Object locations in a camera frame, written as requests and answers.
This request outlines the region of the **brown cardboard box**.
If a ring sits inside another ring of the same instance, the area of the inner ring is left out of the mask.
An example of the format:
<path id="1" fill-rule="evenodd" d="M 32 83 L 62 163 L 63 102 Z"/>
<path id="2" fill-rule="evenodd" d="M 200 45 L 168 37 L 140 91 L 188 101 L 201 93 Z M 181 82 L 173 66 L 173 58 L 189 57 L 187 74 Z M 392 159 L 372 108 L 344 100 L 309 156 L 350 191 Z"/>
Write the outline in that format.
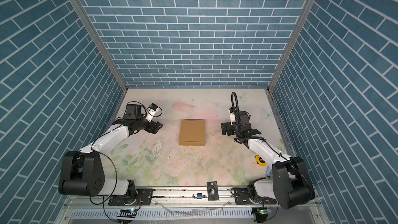
<path id="1" fill-rule="evenodd" d="M 205 146 L 205 120 L 182 120 L 178 144 L 180 146 Z"/>

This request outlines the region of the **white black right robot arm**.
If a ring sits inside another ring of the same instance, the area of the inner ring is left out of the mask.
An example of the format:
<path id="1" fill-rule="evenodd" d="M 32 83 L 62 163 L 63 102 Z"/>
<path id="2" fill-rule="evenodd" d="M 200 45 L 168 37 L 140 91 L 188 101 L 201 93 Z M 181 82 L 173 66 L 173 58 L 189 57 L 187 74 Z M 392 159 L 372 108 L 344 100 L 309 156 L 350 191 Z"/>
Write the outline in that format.
<path id="1" fill-rule="evenodd" d="M 250 115 L 236 107 L 229 109 L 230 121 L 221 124 L 223 135 L 235 135 L 234 141 L 253 151 L 268 166 L 272 180 L 257 179 L 248 185 L 253 202 L 274 199 L 283 209 L 306 204 L 315 198 L 315 190 L 306 163 L 270 144 L 249 122 Z"/>

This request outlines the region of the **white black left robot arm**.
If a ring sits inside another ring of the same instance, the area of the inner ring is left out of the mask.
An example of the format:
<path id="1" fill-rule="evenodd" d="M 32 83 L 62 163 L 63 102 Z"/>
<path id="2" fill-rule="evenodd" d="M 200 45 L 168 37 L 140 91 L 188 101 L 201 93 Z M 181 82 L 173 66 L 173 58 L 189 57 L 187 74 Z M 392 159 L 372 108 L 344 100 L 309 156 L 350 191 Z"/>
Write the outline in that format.
<path id="1" fill-rule="evenodd" d="M 59 193 L 62 195 L 95 197 L 107 200 L 119 198 L 124 205 L 136 203 L 138 193 L 132 180 L 105 175 L 102 156 L 112 151 L 126 138 L 144 130 L 156 134 L 163 125 L 154 122 L 163 111 L 152 103 L 145 107 L 137 101 L 130 101 L 123 117 L 114 120 L 111 127 L 89 145 L 78 151 L 67 152 L 61 165 Z"/>

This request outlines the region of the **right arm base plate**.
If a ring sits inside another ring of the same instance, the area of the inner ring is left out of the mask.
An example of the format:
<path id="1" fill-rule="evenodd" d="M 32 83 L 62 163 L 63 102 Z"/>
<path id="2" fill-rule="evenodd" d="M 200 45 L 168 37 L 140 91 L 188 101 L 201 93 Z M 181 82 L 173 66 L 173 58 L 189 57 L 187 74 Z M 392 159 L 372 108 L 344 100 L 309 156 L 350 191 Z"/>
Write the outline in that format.
<path id="1" fill-rule="evenodd" d="M 249 204 L 277 204 L 276 199 L 268 197 L 260 197 L 252 186 L 248 187 L 233 187 L 230 189 L 231 194 L 234 197 L 235 204 L 237 205 L 249 205 Z"/>

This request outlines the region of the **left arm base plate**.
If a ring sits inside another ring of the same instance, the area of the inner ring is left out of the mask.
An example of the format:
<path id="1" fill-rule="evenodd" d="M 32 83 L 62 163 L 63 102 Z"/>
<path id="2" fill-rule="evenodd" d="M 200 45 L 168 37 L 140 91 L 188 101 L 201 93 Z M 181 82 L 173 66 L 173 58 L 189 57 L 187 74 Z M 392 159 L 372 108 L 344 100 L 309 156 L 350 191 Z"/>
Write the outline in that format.
<path id="1" fill-rule="evenodd" d="M 109 199 L 109 206 L 142 206 L 150 205 L 152 201 L 154 189 L 151 188 L 136 188 L 130 194 L 124 196 L 111 196 Z"/>

